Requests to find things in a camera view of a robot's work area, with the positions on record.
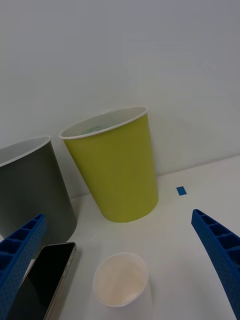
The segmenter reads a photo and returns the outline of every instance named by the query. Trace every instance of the white wall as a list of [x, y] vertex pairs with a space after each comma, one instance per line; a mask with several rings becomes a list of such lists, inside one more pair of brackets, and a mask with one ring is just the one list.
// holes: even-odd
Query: white wall
[[149, 105], [156, 170], [240, 153], [239, 0], [1, 0], [0, 147], [41, 134], [71, 197], [88, 190], [57, 136]]

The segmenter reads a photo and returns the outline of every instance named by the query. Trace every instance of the small white paper cup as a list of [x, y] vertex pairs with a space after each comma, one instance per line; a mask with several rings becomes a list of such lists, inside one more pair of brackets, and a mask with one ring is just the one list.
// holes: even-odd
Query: small white paper cup
[[94, 275], [93, 292], [106, 306], [105, 320], [153, 319], [148, 270], [136, 254], [118, 253], [103, 261]]

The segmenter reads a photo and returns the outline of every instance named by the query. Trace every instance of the black phone screen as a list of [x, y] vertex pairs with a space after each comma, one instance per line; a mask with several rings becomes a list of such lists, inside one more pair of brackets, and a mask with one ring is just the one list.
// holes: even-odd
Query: black phone screen
[[43, 320], [67, 262], [72, 242], [45, 246], [21, 284], [7, 320]]

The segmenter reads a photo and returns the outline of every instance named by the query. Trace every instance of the smartphone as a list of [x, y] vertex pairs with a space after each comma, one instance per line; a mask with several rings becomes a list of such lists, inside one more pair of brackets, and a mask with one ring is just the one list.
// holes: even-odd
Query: smartphone
[[76, 251], [74, 242], [42, 248], [23, 279], [7, 320], [48, 320]]

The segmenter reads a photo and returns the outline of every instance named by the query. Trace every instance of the yellow cup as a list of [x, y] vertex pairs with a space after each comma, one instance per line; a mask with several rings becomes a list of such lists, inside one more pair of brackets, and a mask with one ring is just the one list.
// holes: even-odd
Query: yellow cup
[[129, 222], [158, 202], [148, 108], [132, 106], [91, 117], [59, 134], [103, 216]]

